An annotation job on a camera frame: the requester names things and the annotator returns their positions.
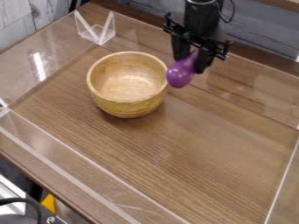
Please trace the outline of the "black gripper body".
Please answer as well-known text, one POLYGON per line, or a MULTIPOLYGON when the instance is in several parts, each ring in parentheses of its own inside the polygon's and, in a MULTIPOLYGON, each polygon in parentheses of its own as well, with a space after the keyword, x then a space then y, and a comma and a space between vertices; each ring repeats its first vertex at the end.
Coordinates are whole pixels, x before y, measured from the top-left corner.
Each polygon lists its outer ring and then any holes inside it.
POLYGON ((220 22, 228 24, 234 15, 222 13, 224 0, 184 0, 183 14, 166 12, 163 30, 190 41, 191 47, 215 49, 215 57, 224 60, 232 41, 220 22))

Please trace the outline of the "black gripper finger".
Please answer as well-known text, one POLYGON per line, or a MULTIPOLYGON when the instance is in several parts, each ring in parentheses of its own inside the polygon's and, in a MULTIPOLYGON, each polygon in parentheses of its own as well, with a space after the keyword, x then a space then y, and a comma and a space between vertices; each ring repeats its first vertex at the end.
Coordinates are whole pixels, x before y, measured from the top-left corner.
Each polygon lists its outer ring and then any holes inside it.
POLYGON ((191 53, 190 41, 172 35, 172 56, 175 60, 183 60, 191 53))
POLYGON ((198 57, 195 60, 195 72, 202 74, 207 67, 211 66, 215 58, 215 49, 208 47, 202 47, 198 50, 198 57))

